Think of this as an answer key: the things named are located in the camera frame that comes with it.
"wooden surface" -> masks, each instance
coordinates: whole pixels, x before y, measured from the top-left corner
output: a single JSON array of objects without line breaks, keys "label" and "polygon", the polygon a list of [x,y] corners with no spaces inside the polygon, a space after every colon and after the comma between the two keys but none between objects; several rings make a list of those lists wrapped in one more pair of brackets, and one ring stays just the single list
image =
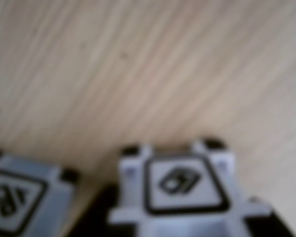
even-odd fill
[{"label": "wooden surface", "polygon": [[205,135],[296,232],[296,0],[0,0],[0,148],[96,189]]}]

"black symbol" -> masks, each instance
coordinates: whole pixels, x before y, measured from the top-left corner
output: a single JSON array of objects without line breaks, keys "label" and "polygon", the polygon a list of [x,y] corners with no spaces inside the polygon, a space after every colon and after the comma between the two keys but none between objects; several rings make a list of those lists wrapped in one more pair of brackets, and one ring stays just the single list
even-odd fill
[{"label": "black symbol", "polygon": [[160,187],[169,194],[187,194],[200,178],[201,175],[191,168],[177,167],[161,180]]},{"label": "black symbol", "polygon": [[26,190],[11,189],[7,185],[0,185],[0,214],[9,217],[15,214],[19,207],[25,204]]}]

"printed symbol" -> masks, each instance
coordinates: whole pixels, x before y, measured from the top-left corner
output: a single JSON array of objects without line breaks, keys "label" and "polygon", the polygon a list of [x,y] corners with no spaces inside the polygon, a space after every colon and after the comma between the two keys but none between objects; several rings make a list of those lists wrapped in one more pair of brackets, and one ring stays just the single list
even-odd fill
[{"label": "printed symbol", "polygon": [[7,185],[0,185],[0,214],[8,217],[25,204],[26,190],[21,188],[11,189]]},{"label": "printed symbol", "polygon": [[161,180],[160,187],[168,194],[187,194],[200,178],[201,175],[191,168],[177,167]]},{"label": "printed symbol", "polygon": [[24,230],[45,190],[41,180],[0,171],[0,236]]}]

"black square icon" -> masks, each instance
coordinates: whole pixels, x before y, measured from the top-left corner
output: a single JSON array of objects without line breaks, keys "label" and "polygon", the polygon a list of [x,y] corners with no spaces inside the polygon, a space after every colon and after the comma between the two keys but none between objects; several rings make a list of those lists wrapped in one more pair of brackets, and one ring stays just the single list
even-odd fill
[{"label": "black square icon", "polygon": [[0,236],[24,231],[46,188],[42,180],[0,171]]},{"label": "black square icon", "polygon": [[189,167],[176,167],[160,182],[160,187],[169,194],[187,194],[195,187],[201,174]]},{"label": "black square icon", "polygon": [[224,212],[227,196],[207,157],[163,155],[145,163],[144,203],[150,214]]}]

